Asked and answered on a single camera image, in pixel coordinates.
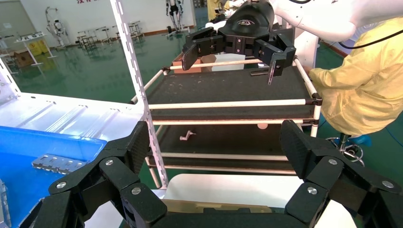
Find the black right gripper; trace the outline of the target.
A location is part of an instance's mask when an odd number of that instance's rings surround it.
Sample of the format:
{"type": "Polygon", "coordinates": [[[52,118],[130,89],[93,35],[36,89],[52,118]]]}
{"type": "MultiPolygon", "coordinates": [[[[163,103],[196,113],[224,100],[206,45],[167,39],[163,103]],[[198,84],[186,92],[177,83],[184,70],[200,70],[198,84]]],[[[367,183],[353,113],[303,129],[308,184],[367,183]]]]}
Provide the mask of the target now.
{"type": "Polygon", "coordinates": [[[182,69],[189,70],[199,57],[220,52],[254,56],[269,66],[268,85],[292,65],[296,48],[283,33],[270,38],[274,10],[268,1],[247,1],[220,28],[198,30],[186,36],[182,69]]]}

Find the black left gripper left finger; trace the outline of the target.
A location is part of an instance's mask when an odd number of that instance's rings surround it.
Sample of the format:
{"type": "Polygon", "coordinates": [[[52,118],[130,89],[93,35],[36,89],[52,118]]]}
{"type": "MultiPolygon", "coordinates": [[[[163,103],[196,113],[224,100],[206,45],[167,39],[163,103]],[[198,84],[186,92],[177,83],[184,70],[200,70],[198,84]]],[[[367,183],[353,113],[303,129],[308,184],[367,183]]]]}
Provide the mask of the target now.
{"type": "Polygon", "coordinates": [[[82,228],[111,201],[130,227],[154,227],[166,216],[167,206],[139,177],[149,144],[144,121],[127,137],[108,142],[91,163],[50,185],[34,226],[82,228]]]}

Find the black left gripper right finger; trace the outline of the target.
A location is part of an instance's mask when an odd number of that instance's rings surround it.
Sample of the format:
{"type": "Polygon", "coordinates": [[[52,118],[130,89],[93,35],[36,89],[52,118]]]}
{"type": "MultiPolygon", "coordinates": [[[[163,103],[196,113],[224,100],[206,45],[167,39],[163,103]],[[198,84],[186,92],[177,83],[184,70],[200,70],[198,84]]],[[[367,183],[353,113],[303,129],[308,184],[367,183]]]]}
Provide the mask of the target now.
{"type": "Polygon", "coordinates": [[[303,181],[285,213],[314,227],[330,201],[341,204],[365,228],[403,225],[403,189],[396,182],[348,160],[331,142],[283,121],[280,146],[303,181]]]}

